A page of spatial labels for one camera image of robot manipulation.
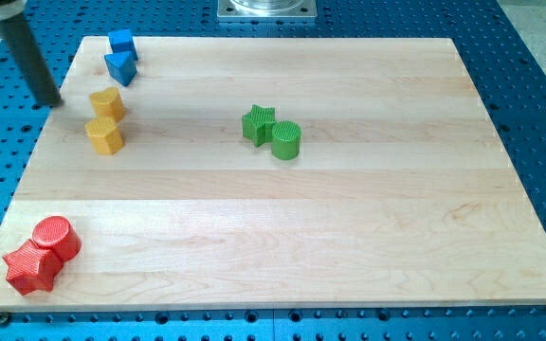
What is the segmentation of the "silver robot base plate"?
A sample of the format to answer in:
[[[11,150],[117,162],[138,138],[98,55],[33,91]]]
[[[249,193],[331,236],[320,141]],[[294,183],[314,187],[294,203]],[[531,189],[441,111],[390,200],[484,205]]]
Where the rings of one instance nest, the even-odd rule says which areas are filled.
[[[316,0],[219,0],[217,17],[244,18],[315,18]]]

